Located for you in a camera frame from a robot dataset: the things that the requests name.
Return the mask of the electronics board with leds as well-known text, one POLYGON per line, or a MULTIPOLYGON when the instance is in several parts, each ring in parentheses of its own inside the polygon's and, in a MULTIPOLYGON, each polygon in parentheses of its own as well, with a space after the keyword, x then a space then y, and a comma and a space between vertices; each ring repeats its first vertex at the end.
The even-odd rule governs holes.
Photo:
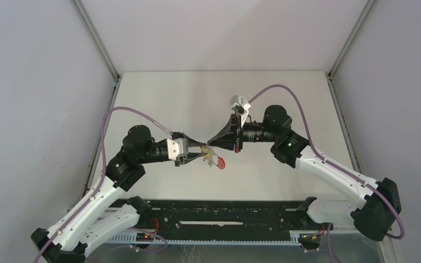
POLYGON ((135 241, 136 242, 152 242, 155 240, 154 235, 146 234, 146 233, 137 233, 135 241))

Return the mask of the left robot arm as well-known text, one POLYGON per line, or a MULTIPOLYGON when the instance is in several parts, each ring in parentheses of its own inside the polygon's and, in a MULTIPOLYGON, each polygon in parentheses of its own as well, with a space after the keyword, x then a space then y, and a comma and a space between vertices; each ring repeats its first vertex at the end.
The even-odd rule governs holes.
POLYGON ((190 148, 203 142, 184 133, 173 132, 170 139, 156 142, 149 128, 129 129, 120 151, 104 165, 103 174, 88 193, 49 229, 37 228, 31 239, 38 249, 35 262, 85 262, 100 245, 130 227, 144 227, 151 219, 151 206, 139 196, 126 201, 120 210, 99 220, 115 201, 145 175, 144 164, 173 161, 175 166, 205 156, 190 148))

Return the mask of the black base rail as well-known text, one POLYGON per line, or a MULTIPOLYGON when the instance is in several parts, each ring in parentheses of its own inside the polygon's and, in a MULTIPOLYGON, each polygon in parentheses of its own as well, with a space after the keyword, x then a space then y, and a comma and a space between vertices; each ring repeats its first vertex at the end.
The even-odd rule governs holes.
POLYGON ((323 235, 327 223, 307 215, 314 201, 196 201, 149 199, 152 207, 138 228, 168 241, 293 242, 297 231, 323 235))

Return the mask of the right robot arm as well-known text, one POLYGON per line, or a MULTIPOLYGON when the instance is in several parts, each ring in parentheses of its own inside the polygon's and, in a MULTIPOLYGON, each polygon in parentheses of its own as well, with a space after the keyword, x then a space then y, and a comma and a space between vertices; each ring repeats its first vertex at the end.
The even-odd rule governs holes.
POLYGON ((315 223, 353 225, 365 237, 402 239, 405 228, 397 184, 389 178, 379 181, 328 158, 313 143, 292 130, 292 118, 280 105, 268 106, 262 122, 244 122, 237 106, 224 128, 207 144, 239 153, 245 142, 270 142, 270 152, 281 163, 310 173, 339 192, 344 201, 308 202, 306 213, 315 223))

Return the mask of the yellow tag key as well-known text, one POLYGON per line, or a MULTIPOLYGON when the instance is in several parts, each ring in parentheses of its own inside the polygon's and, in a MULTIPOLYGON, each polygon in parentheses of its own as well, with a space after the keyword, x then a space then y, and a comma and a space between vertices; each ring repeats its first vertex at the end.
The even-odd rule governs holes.
POLYGON ((210 148, 208 146, 201 146, 201 152, 207 155, 210 152, 210 148))

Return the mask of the metal keyring holder red handle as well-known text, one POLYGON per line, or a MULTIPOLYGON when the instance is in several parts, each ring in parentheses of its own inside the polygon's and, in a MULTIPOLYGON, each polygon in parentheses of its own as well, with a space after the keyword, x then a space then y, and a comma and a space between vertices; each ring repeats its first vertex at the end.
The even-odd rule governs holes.
POLYGON ((216 154, 216 152, 211 148, 209 154, 204 156, 203 161, 207 162, 207 164, 213 164, 213 167, 217 167, 220 170, 225 169, 226 163, 224 159, 216 154))

